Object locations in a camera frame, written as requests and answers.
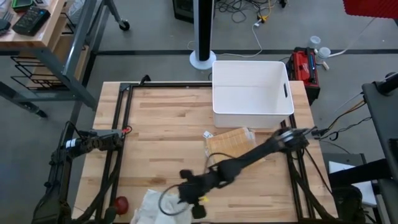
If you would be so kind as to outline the black keypad device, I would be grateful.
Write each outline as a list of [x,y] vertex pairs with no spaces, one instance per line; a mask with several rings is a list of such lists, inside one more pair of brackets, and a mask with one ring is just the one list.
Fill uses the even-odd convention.
[[50,16],[48,10],[31,6],[13,25],[12,30],[20,35],[34,36]]

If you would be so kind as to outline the wooden workbench with grey legs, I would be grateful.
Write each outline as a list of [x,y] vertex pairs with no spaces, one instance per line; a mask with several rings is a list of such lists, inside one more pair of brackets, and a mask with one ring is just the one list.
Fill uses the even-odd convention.
[[12,0],[0,0],[0,19],[11,23],[8,32],[0,36],[0,56],[33,57],[42,62],[63,84],[67,91],[16,91],[0,82],[0,97],[41,118],[47,114],[38,101],[76,101],[96,109],[97,101],[86,89],[88,72],[92,68],[100,45],[105,20],[112,14],[118,23],[123,20],[114,0],[84,0],[80,16],[73,22],[68,15],[75,0],[33,0],[31,6],[46,9],[51,16],[34,36],[20,35],[13,25],[31,7],[13,9]]

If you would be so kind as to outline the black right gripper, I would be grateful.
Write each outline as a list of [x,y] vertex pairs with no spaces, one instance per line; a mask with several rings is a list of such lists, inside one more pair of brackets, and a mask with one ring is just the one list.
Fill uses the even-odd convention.
[[218,185],[217,173],[211,170],[204,174],[194,175],[191,170],[183,169],[180,171],[180,177],[185,179],[185,182],[178,185],[178,202],[186,202],[193,205],[192,216],[194,219],[205,218],[205,206],[200,205],[199,201],[200,198]]

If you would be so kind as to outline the white board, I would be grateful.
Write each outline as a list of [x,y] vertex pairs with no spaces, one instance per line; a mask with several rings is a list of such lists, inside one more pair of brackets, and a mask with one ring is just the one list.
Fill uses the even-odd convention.
[[[329,161],[328,166],[329,166],[329,174],[354,168],[354,166],[352,166],[352,165],[342,164],[342,163],[333,162],[333,161]],[[362,197],[363,197],[362,204],[367,205],[369,207],[375,207],[377,205],[376,197],[373,192],[373,187],[372,187],[371,181],[355,183],[355,184],[352,184],[352,186],[357,187],[360,190],[360,192],[362,193]]]

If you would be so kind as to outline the black cylindrical post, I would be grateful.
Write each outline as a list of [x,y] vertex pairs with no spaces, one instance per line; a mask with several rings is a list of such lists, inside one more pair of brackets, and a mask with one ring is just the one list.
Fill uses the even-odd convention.
[[388,73],[385,79],[376,82],[376,89],[382,95],[389,96],[396,88],[398,88],[398,72]]

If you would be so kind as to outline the white plastic jar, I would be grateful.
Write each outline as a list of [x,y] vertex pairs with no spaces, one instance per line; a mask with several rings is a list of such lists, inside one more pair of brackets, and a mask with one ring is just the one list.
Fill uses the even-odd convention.
[[308,47],[310,47],[312,49],[317,49],[318,46],[320,45],[320,43],[321,43],[321,38],[313,35],[309,38]]
[[315,51],[315,62],[317,65],[322,65],[324,61],[330,56],[331,50],[328,47],[321,47]]

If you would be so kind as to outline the yellow checked towel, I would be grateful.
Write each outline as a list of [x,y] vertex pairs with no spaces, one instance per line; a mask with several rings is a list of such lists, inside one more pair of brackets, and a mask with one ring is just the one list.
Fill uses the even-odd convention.
[[207,165],[213,165],[228,159],[226,155],[239,157],[263,143],[268,134],[256,133],[253,129],[238,128],[205,140]]

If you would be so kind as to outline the red apple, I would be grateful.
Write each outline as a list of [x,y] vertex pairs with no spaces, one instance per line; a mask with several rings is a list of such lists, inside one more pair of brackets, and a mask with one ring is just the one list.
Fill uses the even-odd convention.
[[117,197],[114,201],[114,206],[118,215],[124,215],[129,210],[129,202],[125,196]]

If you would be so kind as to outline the white perforated plastic basket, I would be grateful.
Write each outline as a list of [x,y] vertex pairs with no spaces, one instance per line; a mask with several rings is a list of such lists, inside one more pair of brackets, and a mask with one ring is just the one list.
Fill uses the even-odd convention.
[[295,111],[280,61],[215,61],[212,103],[217,128],[273,128]]

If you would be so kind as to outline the black aluminium table frame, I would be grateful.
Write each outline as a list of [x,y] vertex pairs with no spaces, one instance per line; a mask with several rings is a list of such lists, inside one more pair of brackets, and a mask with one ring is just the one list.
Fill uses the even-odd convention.
[[[127,214],[116,223],[129,223],[148,189],[163,191],[181,183],[179,171],[202,173],[205,163],[205,131],[217,135],[231,129],[213,126],[212,89],[182,82],[178,87],[133,87],[127,134],[117,196],[129,202]],[[121,82],[104,82],[93,128],[111,129]],[[290,82],[298,128],[314,125],[302,82]],[[337,217],[333,197],[313,162],[304,156],[311,191],[331,215]],[[83,214],[99,191],[106,152],[86,154],[73,206],[72,218]],[[207,216],[202,223],[294,223],[297,221],[286,155],[276,153],[244,169],[234,183],[206,195]]]

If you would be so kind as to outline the red black tool bag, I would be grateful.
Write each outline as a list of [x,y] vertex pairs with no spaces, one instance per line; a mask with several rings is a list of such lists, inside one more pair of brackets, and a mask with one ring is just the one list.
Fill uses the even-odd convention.
[[320,94],[314,49],[310,47],[294,48],[285,66],[289,80],[303,82],[308,103],[312,105]]

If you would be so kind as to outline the red foam panel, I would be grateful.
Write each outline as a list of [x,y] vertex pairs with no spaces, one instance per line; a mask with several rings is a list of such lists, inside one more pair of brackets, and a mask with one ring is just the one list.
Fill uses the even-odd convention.
[[398,19],[398,0],[342,0],[351,16]]

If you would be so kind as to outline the black comb-shaped tool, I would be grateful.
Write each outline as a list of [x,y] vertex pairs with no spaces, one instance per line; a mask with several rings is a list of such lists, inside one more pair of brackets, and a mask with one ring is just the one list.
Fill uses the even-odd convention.
[[0,19],[0,36],[5,35],[10,29],[11,23],[8,20]]

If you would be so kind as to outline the dark grey desk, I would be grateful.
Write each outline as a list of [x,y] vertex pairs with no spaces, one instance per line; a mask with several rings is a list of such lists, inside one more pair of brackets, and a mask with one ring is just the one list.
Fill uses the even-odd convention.
[[383,95],[375,83],[361,88],[392,179],[398,183],[398,89]]

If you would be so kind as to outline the green box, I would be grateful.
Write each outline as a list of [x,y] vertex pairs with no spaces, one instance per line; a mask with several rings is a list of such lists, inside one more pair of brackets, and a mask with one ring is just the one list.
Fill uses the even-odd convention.
[[24,7],[30,7],[33,3],[33,0],[12,0],[11,7],[13,9],[22,9]]

